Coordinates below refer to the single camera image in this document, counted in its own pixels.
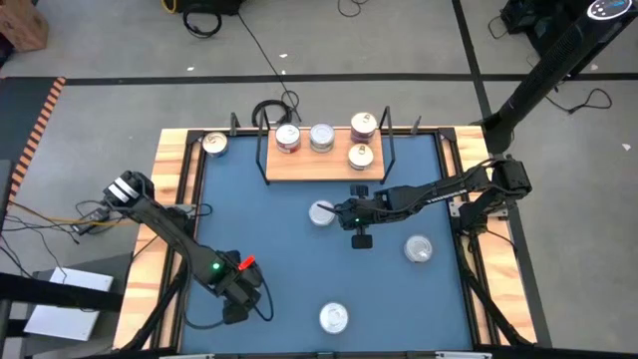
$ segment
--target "can lid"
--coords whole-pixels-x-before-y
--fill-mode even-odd
[[[294,125],[281,125],[275,132],[277,142],[282,145],[292,145],[299,141],[299,128]]]
[[[201,145],[209,154],[219,154],[226,150],[228,138],[223,133],[210,133],[203,138]]]
[[[430,240],[421,234],[415,234],[408,238],[404,247],[408,259],[416,263],[423,263],[432,257],[432,244]]]
[[[319,323],[321,323],[321,327],[326,332],[339,334],[348,325],[348,311],[345,306],[330,302],[321,308]]]
[[[329,146],[335,141],[335,130],[330,125],[315,125],[310,129],[310,141],[315,146]]]
[[[317,200],[312,203],[308,211],[308,214],[310,214],[310,220],[312,220],[312,222],[316,225],[330,224],[335,219],[335,213],[320,207],[318,204],[334,208],[332,203],[327,200]]]
[[[352,117],[350,125],[358,133],[371,134],[377,129],[377,119],[372,114],[359,113]]]
[[[348,159],[350,159],[350,163],[357,167],[367,167],[372,163],[374,155],[368,145],[358,144],[350,149]]]

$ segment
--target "cardboard box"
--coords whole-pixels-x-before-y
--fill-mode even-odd
[[[47,47],[49,24],[30,0],[0,0],[0,33],[17,51]]]

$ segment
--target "red clip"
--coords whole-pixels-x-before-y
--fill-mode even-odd
[[[255,256],[254,255],[248,255],[248,257],[239,264],[238,268],[239,268],[239,270],[244,270],[244,269],[248,268],[254,262],[255,262]]]

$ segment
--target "black equipment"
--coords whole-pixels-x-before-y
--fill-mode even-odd
[[[176,9],[182,13],[181,19],[183,26],[188,30],[190,35],[199,39],[207,39],[221,29],[221,15],[237,15],[239,13],[239,7],[244,1],[245,0],[188,0],[178,2]],[[213,15],[216,18],[217,26],[210,31],[199,29],[196,25],[188,21],[188,16],[196,13]]]
[[[491,180],[486,169],[492,169]],[[525,197],[531,192],[531,184],[525,167],[511,157],[502,160],[487,160],[463,174],[440,179],[421,186],[400,185],[374,193],[366,199],[368,188],[365,185],[352,185],[350,198],[334,208],[322,208],[335,213],[339,224],[345,230],[356,230],[352,236],[352,247],[371,248],[372,235],[365,229],[370,224],[400,221],[418,213],[424,206],[472,191],[484,192],[474,202],[464,203],[460,207],[457,228],[461,231],[485,228],[487,215],[508,200]]]
[[[597,0],[565,31],[500,110],[477,123],[483,126],[487,149],[492,154],[507,150],[514,127],[614,31],[617,22],[613,20],[632,8],[632,0]]]
[[[254,257],[240,262],[236,250],[224,252],[197,244],[184,231],[186,212],[176,207],[166,209],[155,201],[154,185],[141,173],[124,172],[104,189],[104,194],[108,207],[148,226],[185,259],[188,274],[214,296],[225,298],[224,324],[248,319],[248,312],[261,297],[257,288],[263,283]]]
[[[609,4],[622,7],[626,1],[609,1]],[[538,53],[543,57],[560,39],[567,29],[587,11],[591,0],[509,0],[500,10],[500,19],[507,33],[524,32]],[[569,76],[578,75],[616,36],[618,36],[636,17],[636,13],[617,18],[613,21],[605,36],[598,41],[587,55],[569,72]]]

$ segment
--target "wooden table frame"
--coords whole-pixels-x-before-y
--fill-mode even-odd
[[[408,135],[411,129],[394,127],[394,133],[395,136]],[[228,134],[230,129],[167,129],[161,132],[152,175],[157,201],[162,204],[198,202],[203,176],[200,170],[203,169],[205,156],[197,139],[210,131]],[[442,176],[453,176],[488,158],[480,127],[419,127],[419,132],[434,135]],[[257,129],[236,129],[236,135],[256,136]],[[479,193],[471,193],[469,198],[476,198],[478,195]],[[493,302],[518,333],[531,342],[538,341],[543,346],[550,346],[515,204],[510,206],[509,221],[490,218],[487,226],[490,231],[512,238],[517,253],[514,253],[511,245],[505,240],[489,233],[479,235],[476,245],[473,245],[475,250],[469,252],[470,240],[459,236],[458,240],[463,246],[468,263],[482,287],[487,290]],[[152,231],[142,226],[136,252],[154,236]],[[162,240],[155,241],[138,255],[129,274],[114,341],[115,347],[122,347],[128,343],[142,326],[156,305],[160,293],[165,290],[176,273],[179,262],[179,256],[174,255]],[[473,345],[506,345],[502,333],[486,315],[476,295],[465,283],[463,286]],[[159,330],[154,332],[147,346],[178,347],[181,320],[175,318],[176,311],[177,303],[174,298],[165,312]]]

